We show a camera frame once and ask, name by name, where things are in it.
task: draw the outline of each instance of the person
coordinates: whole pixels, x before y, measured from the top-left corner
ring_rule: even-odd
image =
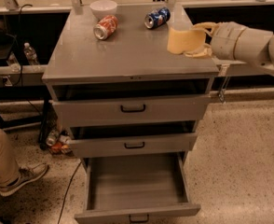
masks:
[[[40,179],[48,170],[45,163],[35,168],[20,168],[7,134],[0,129],[0,195],[7,197]]]

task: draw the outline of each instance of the shoe sole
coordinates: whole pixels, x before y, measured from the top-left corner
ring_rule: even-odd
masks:
[[[38,179],[40,179],[46,172],[47,170],[49,169],[48,165],[47,165],[47,168],[45,169],[44,172],[42,172],[39,176],[37,176],[36,178],[33,178],[33,179],[30,179],[28,181],[25,181],[23,183],[21,183],[19,186],[17,186],[15,189],[13,190],[10,190],[10,191],[0,191],[0,195],[3,196],[3,197],[8,197],[12,194],[14,194],[16,191],[18,191],[19,189],[21,189],[22,187],[24,187],[26,184],[29,184],[29,183],[32,183],[32,182],[35,182],[37,181]]]

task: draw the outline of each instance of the countertop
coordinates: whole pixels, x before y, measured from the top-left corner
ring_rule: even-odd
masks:
[[[117,8],[118,27],[106,40],[98,40],[93,26],[98,22],[89,6],[74,8],[43,75],[44,82],[101,82],[155,79],[161,76],[216,76],[211,58],[192,59],[167,51],[168,26],[191,23],[184,8],[171,8],[168,24],[155,30],[144,26],[145,15],[157,3],[121,5]]]

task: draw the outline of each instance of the blue soda can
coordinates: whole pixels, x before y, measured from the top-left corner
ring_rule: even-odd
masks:
[[[166,7],[163,7],[148,13],[144,19],[144,24],[148,29],[154,29],[165,24],[170,17],[170,11]]]

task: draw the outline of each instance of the drawer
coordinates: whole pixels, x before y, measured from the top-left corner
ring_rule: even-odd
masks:
[[[87,194],[78,223],[145,223],[194,216],[178,154],[85,159]]]
[[[91,158],[190,151],[196,139],[195,133],[182,133],[70,140],[68,144],[75,156]]]
[[[202,119],[209,95],[55,102],[63,127]]]

